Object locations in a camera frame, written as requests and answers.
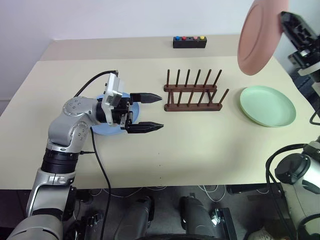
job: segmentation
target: table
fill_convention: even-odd
[[[161,52],[161,47],[154,51]],[[0,189],[32,187],[42,163],[50,123],[88,79],[106,70],[119,70],[127,93],[150,92],[163,98],[152,104],[140,104],[138,116],[140,122],[164,124],[160,130],[146,134],[96,135],[99,156],[114,188],[265,183],[265,162],[271,154],[283,146],[308,143],[318,137],[317,126],[309,124],[313,108],[275,58],[258,74],[247,76],[239,70],[237,57],[230,52],[226,53],[228,56],[206,57],[192,57],[192,52],[180,57],[174,49],[167,49],[167,53],[171,55],[158,58],[122,55],[112,59],[76,56],[79,59],[68,60],[59,59],[64,56],[58,54],[50,58],[45,53],[46,57],[35,64],[0,117]],[[220,100],[226,88],[230,92],[221,111],[165,112],[168,94],[163,86],[167,69],[172,72],[171,83],[175,83],[177,69],[181,71],[181,82],[187,70],[191,70],[189,83],[194,82],[198,69],[202,69],[199,84],[205,81],[208,69],[212,69],[208,83],[213,83],[222,69],[214,102]],[[102,94],[107,79],[108,76],[98,78],[82,95],[94,98]],[[295,121],[274,128],[248,119],[240,109],[239,97],[245,87],[254,85],[269,86],[284,93],[296,108]],[[181,102],[188,98],[188,93],[182,95]],[[89,136],[83,150],[92,149]],[[271,169],[283,156],[274,161]],[[107,186],[94,154],[79,156],[74,185],[81,189]]]

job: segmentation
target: white wall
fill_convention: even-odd
[[[0,99],[11,98],[52,39],[237,34],[253,0],[1,0]],[[291,0],[320,32],[320,1]],[[289,70],[294,51],[275,53]]]

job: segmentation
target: floor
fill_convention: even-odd
[[[207,190],[214,189],[215,186],[207,186]],[[107,217],[104,239],[111,240],[120,223],[126,209],[139,197],[153,196],[155,200],[154,220],[152,221],[147,234],[158,235],[168,233],[185,233],[180,224],[180,214],[178,210],[179,199],[182,196],[189,196],[194,193],[208,211],[215,208],[229,208],[233,219],[235,231],[238,240],[245,240],[248,233],[259,230],[263,226],[268,231],[271,231],[275,237],[284,236],[284,231],[277,213],[274,209],[272,199],[269,194],[260,194],[257,191],[248,191],[240,194],[225,194],[224,198],[219,203],[213,203],[206,193],[198,186],[168,186],[161,188],[150,187],[143,188],[136,194],[127,197],[112,197],[110,211]],[[113,194],[119,196],[127,196],[133,193],[138,188],[123,188],[113,189]],[[93,202],[90,204],[81,203],[78,219],[83,215],[88,215],[97,212],[104,212],[108,194],[100,189],[92,189],[91,194],[97,195],[93,197]],[[219,199],[224,192],[224,187],[221,185],[217,191],[210,193],[213,199]],[[0,190],[0,227],[15,227],[23,218],[23,209],[25,208],[29,190]],[[278,199],[283,212],[286,212],[286,203],[282,198]],[[77,215],[78,204],[76,203],[75,215]]]

